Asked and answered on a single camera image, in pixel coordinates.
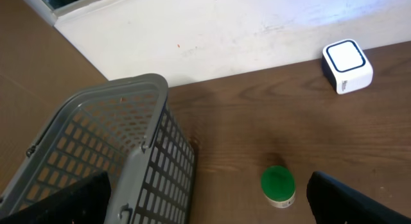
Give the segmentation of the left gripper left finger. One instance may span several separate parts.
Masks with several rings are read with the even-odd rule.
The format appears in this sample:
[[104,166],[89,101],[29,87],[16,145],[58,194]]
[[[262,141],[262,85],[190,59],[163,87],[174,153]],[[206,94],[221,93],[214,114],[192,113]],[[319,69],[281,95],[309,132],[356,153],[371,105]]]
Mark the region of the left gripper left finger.
[[1,224],[103,223],[111,196],[106,171],[95,172],[19,212]]

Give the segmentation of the grey plastic shopping basket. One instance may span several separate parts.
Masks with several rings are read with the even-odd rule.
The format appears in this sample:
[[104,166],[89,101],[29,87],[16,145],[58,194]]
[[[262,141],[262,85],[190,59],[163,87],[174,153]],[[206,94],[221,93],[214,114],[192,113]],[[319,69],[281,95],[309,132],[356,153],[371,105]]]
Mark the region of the grey plastic shopping basket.
[[55,113],[1,196],[1,219],[106,171],[103,223],[189,221],[197,154],[168,107],[159,74],[81,90]]

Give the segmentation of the green lid jar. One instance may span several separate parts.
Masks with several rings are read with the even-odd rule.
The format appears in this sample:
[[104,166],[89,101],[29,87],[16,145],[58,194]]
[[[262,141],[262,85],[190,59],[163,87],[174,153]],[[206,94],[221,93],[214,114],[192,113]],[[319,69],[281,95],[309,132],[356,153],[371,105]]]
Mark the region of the green lid jar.
[[295,180],[283,166],[270,166],[261,176],[263,194],[271,206],[285,209],[295,201]]

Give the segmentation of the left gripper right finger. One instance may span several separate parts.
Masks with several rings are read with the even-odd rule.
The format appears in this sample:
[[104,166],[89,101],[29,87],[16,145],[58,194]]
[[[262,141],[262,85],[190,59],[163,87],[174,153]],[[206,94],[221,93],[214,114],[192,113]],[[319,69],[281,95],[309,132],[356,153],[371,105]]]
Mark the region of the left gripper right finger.
[[410,218],[321,171],[312,173],[306,188],[306,197],[317,224],[410,224]]

